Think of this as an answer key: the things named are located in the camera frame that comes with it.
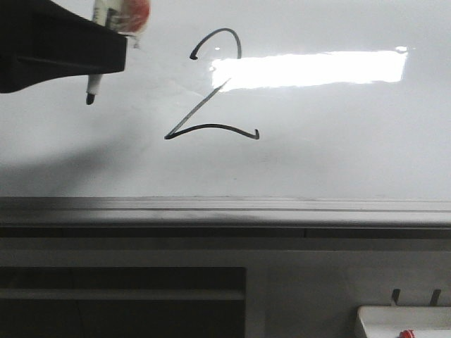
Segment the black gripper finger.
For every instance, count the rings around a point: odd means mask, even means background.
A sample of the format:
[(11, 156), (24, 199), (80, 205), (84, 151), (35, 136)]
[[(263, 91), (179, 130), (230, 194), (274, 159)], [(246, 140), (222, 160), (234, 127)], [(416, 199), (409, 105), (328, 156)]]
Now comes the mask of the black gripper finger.
[(48, 80), (119, 73), (127, 39), (53, 1), (1, 2), (1, 93)]

